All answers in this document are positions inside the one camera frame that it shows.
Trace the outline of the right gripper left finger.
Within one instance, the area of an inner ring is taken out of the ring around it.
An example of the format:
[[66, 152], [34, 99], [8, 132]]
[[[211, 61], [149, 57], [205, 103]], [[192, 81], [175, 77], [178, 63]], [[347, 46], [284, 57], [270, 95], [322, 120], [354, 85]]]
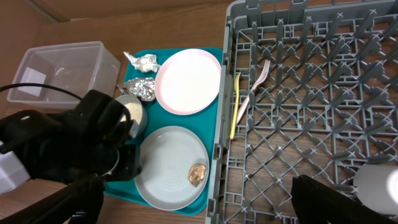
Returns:
[[1, 220], [1, 223], [96, 223], [104, 201], [97, 174], [76, 180], [54, 194]]

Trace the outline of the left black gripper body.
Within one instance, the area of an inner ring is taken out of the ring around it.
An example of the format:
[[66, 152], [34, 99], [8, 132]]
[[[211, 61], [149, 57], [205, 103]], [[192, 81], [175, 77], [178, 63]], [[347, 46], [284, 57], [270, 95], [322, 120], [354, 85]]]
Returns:
[[117, 150], [118, 159], [114, 167], [103, 174], [107, 182], [129, 181], [141, 173], [140, 148], [135, 144], [125, 144]]

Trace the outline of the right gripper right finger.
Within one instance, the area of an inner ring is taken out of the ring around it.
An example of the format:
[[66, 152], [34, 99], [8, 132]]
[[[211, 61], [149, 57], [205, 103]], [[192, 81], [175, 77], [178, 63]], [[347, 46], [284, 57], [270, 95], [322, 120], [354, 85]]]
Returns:
[[300, 224], [395, 224], [307, 175], [292, 179], [290, 194]]

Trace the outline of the white plastic cup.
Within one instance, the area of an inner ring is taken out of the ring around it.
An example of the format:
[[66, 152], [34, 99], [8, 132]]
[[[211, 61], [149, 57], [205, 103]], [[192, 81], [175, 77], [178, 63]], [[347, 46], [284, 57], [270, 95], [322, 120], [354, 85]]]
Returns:
[[368, 208], [397, 215], [397, 166], [365, 164], [354, 175], [357, 198]]

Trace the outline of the yellow plastic spoon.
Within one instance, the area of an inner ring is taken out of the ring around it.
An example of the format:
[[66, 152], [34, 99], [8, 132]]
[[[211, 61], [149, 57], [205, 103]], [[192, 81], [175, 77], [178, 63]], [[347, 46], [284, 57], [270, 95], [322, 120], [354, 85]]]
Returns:
[[239, 72], [236, 75], [236, 78], [234, 79], [234, 92], [235, 92], [235, 101], [234, 101], [234, 110], [233, 110], [233, 119], [231, 122], [231, 129], [230, 129], [230, 134], [229, 138], [230, 140], [233, 140], [235, 137], [235, 132], [236, 132], [236, 122], [237, 122], [237, 116], [238, 116], [238, 109], [239, 109], [239, 79], [241, 76], [241, 72]]

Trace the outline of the white plastic fork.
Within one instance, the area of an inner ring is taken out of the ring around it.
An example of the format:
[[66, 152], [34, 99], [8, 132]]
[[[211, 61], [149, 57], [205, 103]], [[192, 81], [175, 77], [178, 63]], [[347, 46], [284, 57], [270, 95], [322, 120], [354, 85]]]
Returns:
[[[271, 66], [271, 61], [270, 60], [265, 60], [262, 72], [261, 72], [259, 78], [255, 81], [255, 83], [251, 87], [251, 89], [250, 89], [251, 91], [255, 91], [258, 88], [258, 86], [260, 84], [262, 84], [266, 80], [266, 78], [268, 76], [268, 73], [269, 73], [270, 66]], [[240, 120], [242, 119], [243, 114], [246, 111], [246, 108], [248, 107], [248, 104], [249, 104], [249, 96], [247, 96], [245, 98], [245, 100], [243, 101], [241, 107], [238, 110], [236, 123], [239, 123]]]

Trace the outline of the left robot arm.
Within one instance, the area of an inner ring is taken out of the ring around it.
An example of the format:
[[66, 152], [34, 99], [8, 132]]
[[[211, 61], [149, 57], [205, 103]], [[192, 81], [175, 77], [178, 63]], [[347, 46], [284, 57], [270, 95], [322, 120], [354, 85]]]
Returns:
[[29, 179], [70, 184], [90, 174], [107, 182], [141, 173], [139, 148], [129, 143], [132, 121], [112, 97], [89, 91], [72, 110], [23, 110], [1, 119], [1, 192]]

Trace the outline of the grey dishwasher rack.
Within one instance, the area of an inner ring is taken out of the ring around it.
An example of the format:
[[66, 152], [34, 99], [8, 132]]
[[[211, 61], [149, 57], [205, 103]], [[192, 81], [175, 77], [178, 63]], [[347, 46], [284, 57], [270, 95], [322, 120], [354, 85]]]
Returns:
[[396, 1], [232, 2], [221, 65], [207, 223], [297, 223], [294, 177], [357, 200], [362, 165], [397, 164]]

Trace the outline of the grey bowl with rice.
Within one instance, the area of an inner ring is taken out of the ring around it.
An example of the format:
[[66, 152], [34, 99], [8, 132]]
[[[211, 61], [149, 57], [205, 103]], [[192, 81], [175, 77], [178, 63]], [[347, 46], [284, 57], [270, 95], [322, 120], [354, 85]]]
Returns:
[[133, 125], [130, 129], [129, 135], [133, 139], [144, 132], [147, 126], [147, 112], [140, 100], [134, 95], [121, 95], [116, 98], [116, 101], [124, 105], [130, 112]]

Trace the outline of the grey plate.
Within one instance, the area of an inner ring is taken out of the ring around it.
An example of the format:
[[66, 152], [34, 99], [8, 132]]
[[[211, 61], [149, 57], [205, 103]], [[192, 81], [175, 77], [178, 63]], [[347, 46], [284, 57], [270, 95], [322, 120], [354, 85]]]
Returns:
[[[207, 183], [210, 162], [200, 138], [187, 128], [160, 128], [141, 144], [141, 173], [134, 178], [141, 197], [160, 210], [180, 210], [194, 202]], [[191, 166], [206, 166], [203, 182], [194, 187], [188, 181]]]

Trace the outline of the crumpled foil wrapper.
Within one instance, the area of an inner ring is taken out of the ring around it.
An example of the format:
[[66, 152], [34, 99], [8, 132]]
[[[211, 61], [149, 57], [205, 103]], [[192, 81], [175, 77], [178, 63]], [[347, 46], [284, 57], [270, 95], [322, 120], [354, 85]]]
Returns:
[[155, 80], [152, 77], [133, 78], [116, 86], [122, 95], [133, 95], [141, 101], [155, 100]]

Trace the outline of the brown food scrap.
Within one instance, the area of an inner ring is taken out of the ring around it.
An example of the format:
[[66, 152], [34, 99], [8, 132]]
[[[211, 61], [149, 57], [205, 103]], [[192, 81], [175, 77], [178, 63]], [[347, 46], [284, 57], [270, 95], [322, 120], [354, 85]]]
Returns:
[[196, 163], [191, 166], [188, 171], [188, 181], [194, 186], [198, 187], [205, 179], [206, 166]]

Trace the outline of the clear plastic bin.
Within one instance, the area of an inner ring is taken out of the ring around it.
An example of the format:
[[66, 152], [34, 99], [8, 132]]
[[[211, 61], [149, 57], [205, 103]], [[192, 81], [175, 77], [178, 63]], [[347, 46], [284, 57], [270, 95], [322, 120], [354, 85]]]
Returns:
[[[29, 49], [12, 82], [51, 85], [80, 97], [91, 89], [113, 96], [120, 66], [100, 41], [49, 45]], [[36, 86], [13, 88], [7, 100], [51, 109], [72, 109], [78, 104], [68, 94]]]

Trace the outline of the crumpled white tissue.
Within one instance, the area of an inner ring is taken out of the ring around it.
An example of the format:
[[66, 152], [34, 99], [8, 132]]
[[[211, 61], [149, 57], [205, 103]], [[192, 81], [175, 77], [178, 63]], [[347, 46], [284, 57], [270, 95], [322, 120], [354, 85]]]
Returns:
[[141, 72], [158, 72], [161, 65], [157, 63], [157, 56], [154, 54], [145, 54], [141, 57], [135, 57], [129, 52], [123, 52], [130, 64]]

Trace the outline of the teal serving tray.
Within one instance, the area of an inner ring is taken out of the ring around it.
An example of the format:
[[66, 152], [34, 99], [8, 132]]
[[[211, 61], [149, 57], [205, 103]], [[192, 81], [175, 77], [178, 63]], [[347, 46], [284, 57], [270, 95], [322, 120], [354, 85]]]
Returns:
[[[221, 63], [223, 54], [223, 51], [221, 49], [216, 47], [201, 47], [198, 49], [209, 52], [216, 58], [219, 63]], [[186, 49], [179, 48], [141, 50], [133, 54], [133, 56], [141, 57], [145, 54], [154, 54], [157, 56], [157, 63], [162, 65], [169, 57], [182, 50]], [[156, 74], [153, 72], [142, 73], [141, 71], [136, 70], [129, 62], [123, 81], [126, 82], [130, 79], [144, 76], [150, 76], [155, 78]], [[181, 126], [195, 133], [206, 147], [208, 156], [210, 157], [213, 155], [214, 138], [216, 133], [216, 116], [218, 110], [218, 97], [216, 97], [215, 100], [213, 100], [213, 102], [206, 109], [198, 113], [186, 116], [179, 116], [169, 113], [168, 111], [164, 110], [158, 104], [158, 102], [144, 103], [144, 108], [146, 109], [147, 115], [149, 116], [147, 127], [145, 131], [139, 135], [139, 137], [130, 141], [129, 144], [136, 143], [137, 145], [140, 145], [150, 133], [164, 126]], [[172, 212], [185, 216], [194, 216], [201, 213], [207, 205], [208, 184], [205, 185], [203, 191], [204, 192], [202, 192], [200, 196], [190, 205]], [[107, 182], [105, 185], [104, 194], [151, 207], [151, 205], [141, 197], [135, 185], [134, 179], [122, 182]]]

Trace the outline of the white pink-rimmed plate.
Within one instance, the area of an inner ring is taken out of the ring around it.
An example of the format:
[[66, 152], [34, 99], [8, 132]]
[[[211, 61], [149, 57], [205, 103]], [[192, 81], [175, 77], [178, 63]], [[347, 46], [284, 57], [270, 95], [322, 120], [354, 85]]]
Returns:
[[202, 49], [181, 50], [169, 57], [155, 76], [155, 97], [164, 110], [190, 115], [209, 106], [218, 96], [221, 64]]

